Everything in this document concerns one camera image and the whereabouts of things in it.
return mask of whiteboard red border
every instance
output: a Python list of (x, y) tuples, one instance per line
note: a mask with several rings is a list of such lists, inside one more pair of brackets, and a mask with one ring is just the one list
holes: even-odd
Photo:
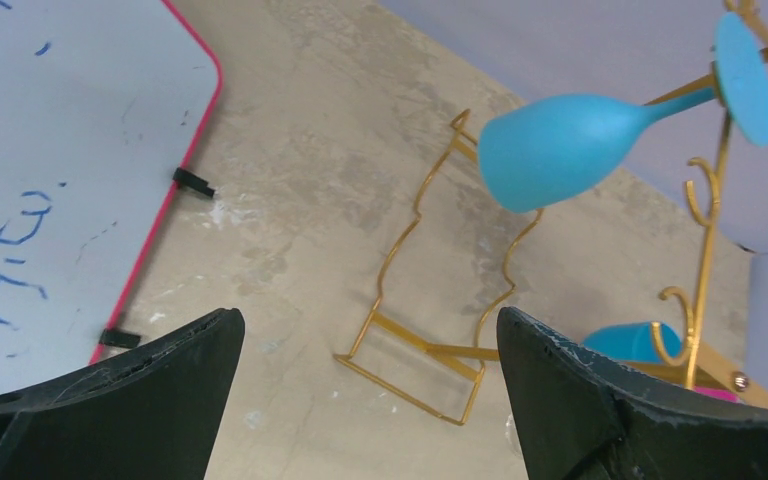
[[(187, 149), (187, 153), (184, 155), (184, 159), (181, 161), (181, 167), (183, 168), (190, 163), (190, 157), (192, 156), (193, 151), (196, 149), (196, 145), (198, 145), (198, 141), (201, 138), (202, 133), (204, 133), (207, 120), (210, 118), (210, 115), (213, 113), (213, 109), (216, 107), (216, 102), (219, 100), (219, 92), (222, 91), (224, 78), (222, 74), (222, 66), (219, 64), (219, 59), (216, 57), (216, 54), (213, 52), (213, 50), (211, 50), (210, 47), (207, 46), (207, 43), (205, 43), (199, 34), (196, 33), (192, 25), (190, 25), (184, 16), (181, 15), (181, 12), (179, 12), (178, 9), (172, 5), (171, 0), (161, 1), (166, 6), (166, 8), (172, 12), (172, 15), (174, 15), (175, 18), (181, 22), (181, 25), (187, 30), (187, 32), (189, 32), (195, 41), (198, 42), (199, 46), (201, 46), (205, 53), (207, 53), (211, 61), (213, 61), (213, 65), (216, 67), (217, 73), (216, 90), (213, 92), (213, 96), (210, 98), (210, 103), (207, 104), (207, 110), (205, 110), (204, 116), (196, 128), (195, 135), (193, 135), (193, 141), (190, 143), (190, 147)], [(131, 289), (134, 287), (134, 283), (140, 274), (143, 263), (151, 251), (151, 246), (154, 243), (154, 237), (157, 235), (157, 232), (160, 229), (160, 225), (163, 223), (163, 219), (166, 217), (166, 211), (169, 209), (169, 204), (172, 202), (172, 198), (175, 196), (176, 191), (177, 185), (172, 182), (170, 177), (169, 191), (166, 192), (166, 198), (163, 200), (163, 205), (160, 206), (160, 210), (157, 212), (157, 217), (154, 219), (151, 230), (148, 232), (145, 244), (143, 245), (143, 248), (140, 249), (140, 255), (137, 257), (134, 268), (131, 270), (131, 274), (128, 276), (128, 280), (125, 282), (125, 288), (122, 289), (122, 294), (119, 295), (119, 300), (116, 302), (116, 306), (113, 307), (113, 312), (111, 313), (110, 319), (107, 321), (105, 328), (113, 328), (119, 322), (119, 315), (125, 308), (125, 302), (128, 301), (128, 296), (131, 293)], [(100, 343), (95, 347), (95, 350), (93, 350), (92, 356), (90, 357), (90, 365), (96, 363), (101, 358), (101, 354), (104, 352), (104, 348), (105, 346)]]

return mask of blue cup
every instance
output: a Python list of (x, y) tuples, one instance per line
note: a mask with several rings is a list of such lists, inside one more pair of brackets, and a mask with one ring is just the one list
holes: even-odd
[[(674, 357), (681, 352), (681, 339), (668, 325), (661, 324), (664, 346)], [(597, 330), (581, 342), (585, 347), (621, 362), (663, 363), (652, 342), (651, 323), (613, 325)]]

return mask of pink object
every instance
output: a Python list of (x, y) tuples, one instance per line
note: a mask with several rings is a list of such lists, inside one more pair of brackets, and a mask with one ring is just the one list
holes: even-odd
[[(219, 58), (216, 57), (216, 54), (213, 52), (213, 50), (210, 49), (210, 47), (205, 43), (205, 41), (199, 36), (198, 33), (193, 29), (193, 27), (187, 22), (187, 20), (184, 18), (183, 15), (175, 8), (174, 5), (172, 5), (172, 0), (161, 0), (163, 4), (166, 6), (166, 8), (169, 9), (169, 11), (172, 13), (172, 15), (175, 16), (175, 18), (178, 19), (179, 22), (181, 22), (181, 26), (184, 27), (184, 29), (189, 32), (190, 35), (192, 35), (193, 39), (201, 46), (201, 48), (207, 53), (207, 55), (210, 57), (211, 60), (213, 60), (213, 66), (216, 68), (218, 81), (216, 83), (216, 90), (213, 92), (213, 97), (210, 99), (210, 103), (207, 106), (207, 110), (204, 113), (204, 117), (199, 121), (199, 125), (196, 128), (195, 135), (193, 136), (193, 141), (190, 144), (190, 148), (187, 150), (186, 155), (184, 156), (183, 160), (181, 161), (181, 168), (184, 168), (187, 166), (187, 164), (190, 163), (190, 157), (193, 154), (193, 151), (196, 149), (196, 145), (198, 143), (199, 138), (201, 138), (201, 134), (204, 133), (205, 126), (207, 125), (207, 119), (210, 117), (210, 114), (213, 113), (213, 109), (216, 107), (216, 101), (219, 99), (219, 92), (222, 90), (222, 83), (224, 81), (223, 73), (222, 73), (222, 66), (219, 64)], [(160, 211), (157, 214), (157, 218), (154, 220), (154, 224), (151, 227), (151, 231), (148, 234), (148, 238), (146, 239), (145, 244), (143, 245), (142, 250), (140, 251), (139, 257), (137, 257), (136, 264), (134, 265), (134, 269), (131, 271), (131, 275), (128, 277), (128, 281), (125, 283), (125, 288), (122, 290), (122, 295), (119, 297), (119, 301), (116, 302), (116, 306), (113, 307), (113, 313), (110, 315), (110, 319), (107, 321), (107, 327), (106, 328), (115, 328), (118, 321), (119, 316), (122, 312), (122, 310), (125, 307), (125, 302), (128, 300), (128, 295), (131, 293), (131, 289), (134, 287), (134, 283), (137, 279), (137, 277), (140, 274), (140, 269), (143, 266), (143, 263), (146, 260), (146, 257), (148, 256), (149, 251), (151, 250), (152, 243), (154, 242), (154, 238), (157, 235), (158, 230), (160, 229), (160, 226), (163, 222), (163, 218), (166, 215), (166, 211), (169, 209), (169, 205), (172, 203), (172, 198), (175, 196), (175, 192), (178, 190), (178, 185), (174, 182), (170, 182), (169, 184), (169, 191), (166, 193), (166, 199), (163, 201), (163, 205), (160, 207)], [(96, 362), (98, 362), (101, 359), (101, 354), (104, 352), (104, 349), (107, 348), (102, 344), (99, 344), (95, 350), (92, 353), (92, 356), (90, 357), (89, 364), (92, 365)]]
[(694, 390), (696, 390), (696, 393), (701, 393), (702, 395), (725, 400), (726, 402), (738, 403), (740, 401), (737, 395), (729, 392), (728, 390), (718, 390), (716, 388), (704, 387), (696, 387)]

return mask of blue wine glass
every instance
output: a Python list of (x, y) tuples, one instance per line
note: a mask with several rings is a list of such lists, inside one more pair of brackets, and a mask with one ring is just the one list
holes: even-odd
[[(720, 98), (750, 142), (768, 144), (768, 75), (737, 14), (720, 20), (714, 49)], [(647, 106), (590, 94), (537, 101), (484, 127), (481, 176), (494, 199), (514, 213), (566, 200), (613, 172), (652, 124), (716, 97), (713, 88), (703, 88)]]

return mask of gold metal rack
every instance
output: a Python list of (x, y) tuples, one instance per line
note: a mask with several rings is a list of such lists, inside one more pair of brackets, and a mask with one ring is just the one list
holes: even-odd
[[(757, 8), (755, 1), (725, 0), (725, 7), (727, 10), (733, 11), (740, 15), (746, 25), (762, 41), (764, 48), (760, 53), (764, 61), (768, 62), (768, 27), (760, 19), (759, 9)], [(690, 82), (687, 85), (684, 85), (683, 87), (680, 87), (666, 95), (652, 100), (648, 104), (664, 102), (672, 98), (690, 93), (692, 91), (699, 90), (701, 88), (713, 87), (716, 90), (716, 86), (717, 85), (714, 75), (709, 74), (694, 80), (693, 82)], [(443, 152), (443, 155), (431, 168), (428, 175), (425, 177), (425, 181), (419, 188), (419, 192), (417, 193), (413, 202), (414, 220), (408, 225), (404, 232), (402, 232), (398, 240), (396, 240), (396, 243), (390, 249), (387, 258), (381, 266), (377, 281), (378, 295), (369, 310), (369, 314), (367, 315), (366, 320), (360, 329), (360, 332), (358, 333), (357, 339), (355, 340), (355, 343), (348, 354), (334, 355), (334, 358), (336, 358), (337, 361), (360, 373), (364, 377), (372, 380), (390, 392), (416, 405), (422, 410), (425, 410), (426, 412), (455, 425), (463, 425), (469, 418), (476, 395), (478, 393), (478, 389), (481, 386), (481, 382), (484, 377), (484, 372), (486, 370), (485, 362), (499, 360), (499, 353), (497, 350), (479, 347), (481, 330), (484, 324), (487, 322), (488, 317), (496, 309), (496, 307), (498, 307), (505, 299), (510, 297), (516, 291), (517, 285), (509, 275), (508, 266), (517, 246), (521, 243), (523, 238), (540, 222), (543, 216), (543, 209), (540, 209), (536, 212), (536, 217), (534, 220), (514, 238), (508, 247), (504, 262), (502, 263), (501, 273), (507, 282), (509, 289), (502, 293), (496, 300), (491, 302), (484, 310), (483, 314), (475, 325), (473, 342), (471, 346), (441, 345), (429, 342), (422, 338), (420, 335), (410, 331), (403, 325), (382, 314), (379, 310), (379, 307), (381, 306), (381, 303), (384, 299), (384, 278), (402, 244), (422, 220), (420, 204), (426, 190), (428, 189), (429, 184), (434, 179), (435, 175), (438, 173), (443, 164), (449, 159), (451, 154), (456, 151), (466, 156), (474, 164), (477, 164), (476, 147), (478, 145), (478, 141), (465, 129), (468, 118), (469, 110), (466, 110), (455, 117), (455, 119), (450, 123), (450, 126), (454, 130), (452, 139), (449, 142), (446, 150)], [(701, 386), (725, 389), (735, 393), (748, 404), (768, 408), (768, 390), (760, 385), (757, 385), (755, 382), (749, 379), (746, 374), (741, 372), (740, 369), (730, 360), (722, 356), (702, 340), (702, 328), (705, 318), (705, 307), (707, 303), (711, 267), (713, 263), (713, 249), (716, 239), (717, 222), (719, 220), (719, 213), (721, 208), (720, 192), (722, 190), (722, 185), (725, 179), (726, 164), (728, 160), (728, 145), (731, 130), (731, 117), (728, 115), (728, 113), (724, 113), (717, 160), (713, 167), (708, 163), (707, 160), (701, 157), (696, 157), (688, 161), (689, 166), (698, 167), (703, 171), (711, 192), (711, 199), (707, 208), (707, 212), (703, 213), (703, 210), (700, 208), (696, 198), (696, 191), (693, 182), (688, 181), (685, 182), (684, 185), (685, 197), (690, 209), (691, 216), (696, 221), (696, 223), (698, 223), (704, 229), (703, 245), (700, 251), (699, 267), (697, 270), (695, 295), (693, 301), (691, 302), (688, 294), (677, 286), (667, 287), (661, 290), (658, 295), (661, 300), (668, 300), (670, 297), (675, 297), (682, 309), (685, 322), (684, 340), (682, 342), (681, 351), (675, 357), (672, 357), (667, 353), (663, 341), (661, 324), (658, 322), (653, 322), (652, 340), (655, 344), (655, 349), (664, 364), (660, 365), (637, 362), (628, 363), (629, 365), (647, 372), (650, 375), (659, 377), (672, 383), (683, 385), (686, 388)], [(366, 338), (366, 334), (368, 333), (369, 327), (371, 325), (376, 325), (382, 328), (384, 331), (402, 340), (416, 350), (425, 353), (430, 358), (436, 360), (461, 377), (472, 382), (472, 390), (469, 394), (469, 397), (467, 398), (466, 406), (458, 418), (441, 413), (434, 407), (401, 390), (390, 382), (371, 373), (370, 371), (354, 362), (353, 358), (357, 354), (358, 349), (361, 347), (361, 344)], [(462, 359), (467, 358), (478, 360), (479, 368), (476, 369), (464, 363)]]
[[(378, 282), (377, 282), (378, 296), (375, 298), (375, 301), (372, 304), (372, 308), (369, 309), (369, 314), (366, 317), (366, 321), (364, 321), (363, 326), (361, 327), (360, 332), (358, 333), (357, 339), (355, 340), (354, 345), (352, 345), (352, 349), (349, 350), (349, 353), (345, 355), (334, 355), (334, 358), (337, 359), (337, 361), (342, 363), (343, 365), (351, 368), (357, 373), (372, 380), (378, 385), (381, 385), (382, 387), (386, 388), (390, 392), (398, 395), (399, 397), (407, 400), (408, 402), (416, 405), (417, 407), (425, 410), (426, 412), (434, 415), (435, 417), (441, 418), (455, 425), (463, 425), (464, 423), (466, 423), (467, 419), (469, 418), (469, 414), (472, 411), (472, 406), (475, 403), (475, 397), (478, 394), (478, 388), (481, 386), (481, 381), (484, 378), (484, 372), (486, 369), (484, 365), (484, 360), (479, 359), (479, 368), (477, 369), (467, 365), (466, 363), (464, 363), (458, 358), (459, 355), (440, 350), (441, 348), (445, 348), (445, 347), (453, 347), (453, 348), (463, 348), (463, 347), (433, 344), (425, 340), (424, 338), (422, 338), (420, 335), (410, 331), (409, 329), (399, 324), (398, 322), (391, 320), (390, 318), (385, 316), (383, 313), (381, 313), (381, 311), (379, 310), (379, 307), (381, 307), (381, 302), (384, 300), (384, 278), (387, 275), (387, 271), (390, 268), (390, 265), (393, 263), (393, 259), (396, 257), (396, 254), (399, 253), (399, 249), (401, 249), (402, 244), (405, 242), (408, 236), (410, 236), (410, 234), (414, 231), (417, 225), (419, 225), (419, 222), (422, 220), (422, 212), (420, 210), (420, 206), (422, 203), (422, 198), (423, 196), (425, 196), (425, 192), (426, 190), (428, 190), (428, 186), (431, 184), (431, 181), (434, 180), (434, 177), (437, 175), (437, 173), (440, 171), (440, 168), (443, 166), (444, 163), (446, 163), (446, 161), (449, 159), (452, 153), (456, 151), (463, 154), (472, 163), (474, 164), (477, 163), (477, 154), (476, 154), (475, 148), (478, 145), (478, 141), (472, 134), (470, 134), (465, 130), (466, 122), (468, 119), (469, 119), (469, 110), (465, 110), (461, 114), (459, 114), (457, 117), (455, 117), (454, 120), (452, 120), (451, 123), (449, 124), (454, 130), (454, 133), (452, 134), (452, 139), (449, 142), (449, 146), (443, 152), (443, 155), (441, 155), (440, 158), (437, 160), (437, 162), (434, 164), (434, 166), (431, 167), (431, 170), (428, 172), (428, 175), (425, 177), (425, 181), (422, 183), (422, 186), (419, 187), (419, 192), (417, 192), (416, 198), (413, 201), (413, 213), (414, 213), (413, 221), (402, 232), (398, 240), (396, 240), (396, 243), (393, 245), (393, 248), (390, 249), (390, 253), (387, 254), (387, 258), (384, 260), (384, 264), (381, 265), (381, 270), (378, 272)], [(542, 215), (543, 215), (543, 210), (542, 209), (538, 210), (537, 216), (534, 218), (534, 220), (531, 223), (529, 223), (528, 226), (526, 226), (514, 238), (513, 242), (511, 242), (510, 247), (508, 247), (508, 251), (505, 255), (505, 261), (502, 264), (502, 275), (504, 276), (505, 281), (509, 286), (509, 289), (503, 294), (501, 294), (498, 298), (496, 298), (496, 300), (494, 300), (492, 303), (490, 303), (490, 305), (488, 305), (487, 308), (484, 310), (483, 314), (478, 319), (478, 322), (475, 325), (475, 331), (473, 332), (473, 347), (468, 347), (468, 348), (478, 347), (479, 340), (481, 339), (482, 327), (487, 322), (487, 319), (489, 318), (490, 314), (500, 303), (505, 301), (506, 298), (510, 297), (516, 291), (517, 285), (516, 283), (514, 283), (514, 281), (511, 279), (510, 275), (508, 274), (508, 264), (510, 263), (511, 257), (513, 256), (513, 253), (516, 250), (516, 247), (519, 245), (520, 241), (522, 241), (522, 239), (528, 234), (528, 232), (530, 232), (537, 225), (537, 223), (540, 222), (540, 218), (542, 217)], [(405, 392), (399, 387), (373, 374), (369, 370), (361, 367), (360, 365), (354, 362), (353, 358), (357, 354), (358, 349), (363, 343), (363, 340), (366, 338), (366, 334), (368, 333), (369, 327), (371, 325), (376, 325), (384, 329), (386, 332), (402, 340), (407, 345), (419, 350), (420, 352), (427, 354), (429, 357), (436, 360), (443, 366), (451, 369), (461, 377), (472, 382), (472, 390), (469, 394), (469, 397), (467, 398), (466, 406), (464, 407), (464, 410), (460, 416), (452, 417), (440, 412), (439, 410), (432, 407), (428, 403), (414, 397), (413, 395)]]

